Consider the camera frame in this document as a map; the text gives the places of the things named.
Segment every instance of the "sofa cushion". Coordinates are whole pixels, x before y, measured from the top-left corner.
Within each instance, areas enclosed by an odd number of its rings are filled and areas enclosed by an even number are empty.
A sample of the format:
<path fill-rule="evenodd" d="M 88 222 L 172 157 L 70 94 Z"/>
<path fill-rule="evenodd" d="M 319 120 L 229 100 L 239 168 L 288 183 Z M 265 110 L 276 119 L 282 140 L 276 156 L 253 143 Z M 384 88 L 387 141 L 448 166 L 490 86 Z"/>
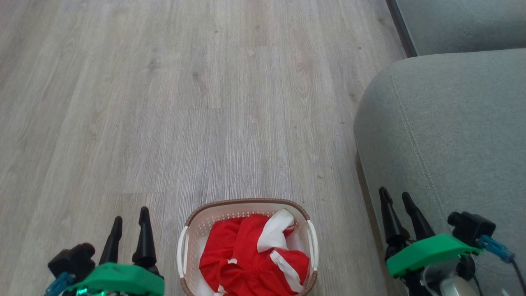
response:
<path fill-rule="evenodd" d="M 417 55 L 526 47 L 524 0 L 391 1 Z"/>
<path fill-rule="evenodd" d="M 496 223 L 493 237 L 526 271 L 526 50 L 399 61 L 368 86 L 354 126 L 382 231 L 378 188 L 412 231 L 407 191 L 436 233 L 451 232 L 453 211 Z M 488 253 L 476 265 L 485 294 L 522 293 L 511 265 Z"/>

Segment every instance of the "basket handle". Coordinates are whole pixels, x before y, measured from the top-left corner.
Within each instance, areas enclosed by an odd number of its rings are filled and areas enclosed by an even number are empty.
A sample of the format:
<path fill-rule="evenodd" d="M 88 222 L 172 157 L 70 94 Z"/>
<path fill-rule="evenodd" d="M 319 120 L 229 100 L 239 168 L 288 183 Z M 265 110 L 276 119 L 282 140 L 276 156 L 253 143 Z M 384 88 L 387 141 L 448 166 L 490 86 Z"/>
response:
<path fill-rule="evenodd" d="M 177 241 L 177 271 L 181 278 L 185 277 L 186 273 L 186 261 L 188 256 L 188 226 L 183 228 L 179 240 Z M 185 254 L 183 257 L 183 244 L 185 245 Z"/>
<path fill-rule="evenodd" d="M 310 249 L 313 250 L 311 261 L 313 262 L 313 270 L 318 270 L 318 262 L 320 260 L 320 250 L 318 247 L 318 236 L 316 235 L 316 229 L 314 228 L 314 224 L 307 220 L 307 225 L 309 226 L 307 230 L 309 231 L 309 244 Z"/>

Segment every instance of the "wooden floor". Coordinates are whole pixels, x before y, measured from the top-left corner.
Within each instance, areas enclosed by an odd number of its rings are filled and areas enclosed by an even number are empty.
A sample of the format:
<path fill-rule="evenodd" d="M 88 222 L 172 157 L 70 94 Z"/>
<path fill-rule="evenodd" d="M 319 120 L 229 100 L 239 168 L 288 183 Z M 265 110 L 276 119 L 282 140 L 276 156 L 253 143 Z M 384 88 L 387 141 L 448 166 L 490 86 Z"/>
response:
<path fill-rule="evenodd" d="M 385 295 L 352 123 L 403 57 L 384 0 L 0 0 L 0 289 L 41 295 L 47 262 L 116 215 L 131 262 L 150 208 L 166 295 L 176 242 L 212 201 L 311 215 L 319 295 Z"/>

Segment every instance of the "green 3d-printed part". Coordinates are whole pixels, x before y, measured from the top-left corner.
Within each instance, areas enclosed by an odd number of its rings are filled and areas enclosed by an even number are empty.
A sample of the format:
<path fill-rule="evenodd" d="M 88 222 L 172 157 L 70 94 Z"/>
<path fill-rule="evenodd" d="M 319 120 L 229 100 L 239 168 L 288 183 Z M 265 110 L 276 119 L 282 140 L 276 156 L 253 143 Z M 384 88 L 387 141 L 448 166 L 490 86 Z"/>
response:
<path fill-rule="evenodd" d="M 84 281 L 68 290 L 110 291 L 134 295 L 163 296 L 165 283 L 161 277 L 136 265 L 104 263 L 95 268 Z"/>
<path fill-rule="evenodd" d="M 396 279 L 430 264 L 448 261 L 460 255 L 478 255 L 481 251 L 451 235 L 438 234 L 407 246 L 387 260 L 387 268 L 389 274 Z"/>

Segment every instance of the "laundry basket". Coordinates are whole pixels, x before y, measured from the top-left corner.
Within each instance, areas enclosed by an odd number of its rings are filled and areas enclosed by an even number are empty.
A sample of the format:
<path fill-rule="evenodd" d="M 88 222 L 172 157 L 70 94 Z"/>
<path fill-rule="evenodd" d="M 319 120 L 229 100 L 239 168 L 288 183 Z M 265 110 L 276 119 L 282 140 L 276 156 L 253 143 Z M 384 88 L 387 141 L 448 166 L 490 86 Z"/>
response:
<path fill-rule="evenodd" d="M 181 285 L 188 296 L 212 296 L 214 292 L 208 286 L 199 270 L 199 260 L 205 249 L 210 229 L 217 221 L 230 218 L 248 217 L 252 214 L 272 216 L 286 209 L 295 218 L 295 230 L 287 237 L 291 250 L 299 250 L 310 259 L 310 267 L 304 289 L 298 295 L 307 295 L 318 277 L 318 239 L 316 230 L 307 212 L 298 204 L 280 199 L 241 199 L 214 202 L 198 208 L 186 221 L 186 225 L 177 242 L 177 269 Z"/>

